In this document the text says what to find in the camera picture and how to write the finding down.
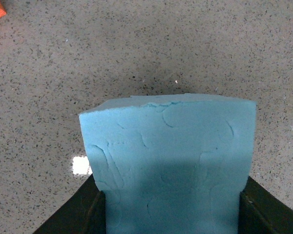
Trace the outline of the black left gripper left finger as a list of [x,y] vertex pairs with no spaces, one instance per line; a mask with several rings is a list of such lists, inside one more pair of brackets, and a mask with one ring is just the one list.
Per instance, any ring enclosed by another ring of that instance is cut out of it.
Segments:
[[91,175],[77,192],[50,216],[36,234],[105,234],[105,194]]

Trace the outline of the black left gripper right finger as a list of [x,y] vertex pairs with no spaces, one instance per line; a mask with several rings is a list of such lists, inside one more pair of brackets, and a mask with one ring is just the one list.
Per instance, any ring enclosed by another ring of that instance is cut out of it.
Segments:
[[239,201],[239,234],[293,234],[293,210],[251,177]]

